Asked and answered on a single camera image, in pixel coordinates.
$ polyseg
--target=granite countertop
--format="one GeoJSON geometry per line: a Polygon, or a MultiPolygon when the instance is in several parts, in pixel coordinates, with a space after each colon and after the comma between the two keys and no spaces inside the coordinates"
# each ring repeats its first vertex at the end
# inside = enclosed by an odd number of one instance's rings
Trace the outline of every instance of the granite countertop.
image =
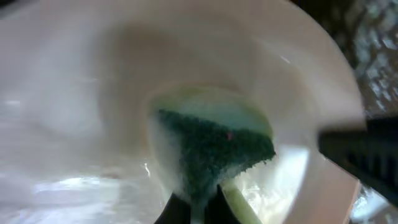
{"type": "MultiPolygon", "coordinates": [[[[398,0],[292,0],[335,40],[354,70],[368,119],[398,113],[398,0]]],[[[369,189],[363,189],[361,197],[369,189]]],[[[396,224],[392,205],[360,221],[396,224]]]]}

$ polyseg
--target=red speck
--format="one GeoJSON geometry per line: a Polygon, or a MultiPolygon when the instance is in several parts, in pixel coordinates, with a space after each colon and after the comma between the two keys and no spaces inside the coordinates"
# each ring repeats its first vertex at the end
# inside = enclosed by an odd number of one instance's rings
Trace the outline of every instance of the red speck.
{"type": "Polygon", "coordinates": [[[231,132],[226,134],[226,138],[230,141],[232,140],[232,138],[234,137],[234,134],[232,134],[231,132]]]}

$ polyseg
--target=speckled countertop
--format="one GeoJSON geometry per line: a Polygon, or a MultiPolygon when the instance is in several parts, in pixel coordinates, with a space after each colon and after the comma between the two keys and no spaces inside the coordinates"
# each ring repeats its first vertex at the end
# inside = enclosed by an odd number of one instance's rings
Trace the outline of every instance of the speckled countertop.
{"type": "MultiPolygon", "coordinates": [[[[292,0],[336,41],[352,66],[368,118],[398,113],[398,0],[292,0]]],[[[382,209],[368,224],[396,224],[382,209]]]]}

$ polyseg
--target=white ceramic dish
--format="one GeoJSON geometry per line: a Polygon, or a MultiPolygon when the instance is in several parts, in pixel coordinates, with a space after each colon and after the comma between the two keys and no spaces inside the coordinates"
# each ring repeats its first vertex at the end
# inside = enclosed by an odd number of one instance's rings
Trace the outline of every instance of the white ceramic dish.
{"type": "Polygon", "coordinates": [[[278,158],[236,183],[264,223],[344,223],[358,181],[316,133],[363,127],[344,57],[279,0],[42,0],[0,21],[0,221],[153,223],[164,195],[141,137],[153,90],[211,83],[256,102],[278,158]]]}

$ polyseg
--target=dark green sponge surface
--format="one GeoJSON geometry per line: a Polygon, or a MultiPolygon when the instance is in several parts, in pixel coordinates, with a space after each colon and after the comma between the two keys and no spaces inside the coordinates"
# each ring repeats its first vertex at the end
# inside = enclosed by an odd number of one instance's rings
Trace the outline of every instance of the dark green sponge surface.
{"type": "Polygon", "coordinates": [[[159,110],[159,119],[180,140],[183,190],[194,201],[223,179],[275,156],[272,139],[264,134],[168,110],[159,110]]]}

